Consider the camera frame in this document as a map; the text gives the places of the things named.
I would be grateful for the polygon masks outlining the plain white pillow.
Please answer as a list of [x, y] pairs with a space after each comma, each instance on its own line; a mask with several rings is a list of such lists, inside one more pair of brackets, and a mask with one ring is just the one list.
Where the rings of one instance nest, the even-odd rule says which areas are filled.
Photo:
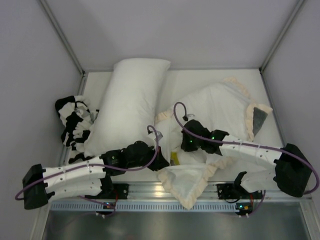
[[129, 58], [116, 63], [84, 143], [87, 157], [147, 141], [158, 96], [171, 63], [158, 58]]

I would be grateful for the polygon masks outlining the grey cream frilled pillowcase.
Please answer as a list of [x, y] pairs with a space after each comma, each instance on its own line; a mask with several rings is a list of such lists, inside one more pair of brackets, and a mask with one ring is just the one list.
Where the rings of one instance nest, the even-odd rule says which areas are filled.
[[253, 141], [272, 108], [256, 102], [246, 87], [234, 77], [226, 78], [196, 90], [180, 99], [184, 105], [171, 106], [155, 118], [155, 128], [163, 138], [159, 146], [167, 161], [176, 152], [180, 165], [171, 165], [157, 174], [164, 190], [173, 194], [180, 204], [190, 210], [218, 169], [224, 169], [235, 160], [203, 150], [185, 152], [181, 149], [182, 128], [179, 122], [184, 113], [194, 114], [209, 131], [222, 130], [246, 141]]

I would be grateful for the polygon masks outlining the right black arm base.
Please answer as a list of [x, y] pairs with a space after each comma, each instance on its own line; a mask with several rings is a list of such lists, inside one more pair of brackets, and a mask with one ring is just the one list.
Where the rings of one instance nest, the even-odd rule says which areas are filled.
[[216, 187], [218, 198], [228, 203], [236, 203], [248, 197], [248, 193], [235, 183], [220, 183]]

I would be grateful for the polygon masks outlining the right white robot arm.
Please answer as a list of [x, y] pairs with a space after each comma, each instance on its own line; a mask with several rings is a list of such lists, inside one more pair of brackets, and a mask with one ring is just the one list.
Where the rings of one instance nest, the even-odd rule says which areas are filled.
[[278, 187], [283, 193], [301, 198], [312, 174], [311, 165], [294, 144], [285, 147], [261, 146], [230, 135], [226, 131], [209, 131], [199, 121], [190, 120], [182, 128], [181, 149], [185, 152], [203, 150], [238, 161], [246, 161], [263, 168], [238, 174], [234, 184], [248, 193]]

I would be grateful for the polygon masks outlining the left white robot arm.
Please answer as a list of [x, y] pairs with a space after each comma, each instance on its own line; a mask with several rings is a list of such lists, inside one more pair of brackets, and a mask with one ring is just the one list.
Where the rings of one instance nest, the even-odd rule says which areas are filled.
[[66, 166], [36, 164], [22, 180], [24, 208], [38, 209], [51, 201], [73, 197], [94, 201], [114, 198], [119, 190], [112, 177], [145, 168], [157, 172], [168, 166], [161, 147], [148, 146], [143, 141]]

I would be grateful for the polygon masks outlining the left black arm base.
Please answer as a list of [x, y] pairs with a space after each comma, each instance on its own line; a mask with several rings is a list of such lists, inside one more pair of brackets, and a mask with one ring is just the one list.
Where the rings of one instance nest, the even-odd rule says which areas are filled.
[[103, 190], [100, 199], [126, 200], [129, 193], [129, 184], [127, 183], [114, 183], [112, 189]]

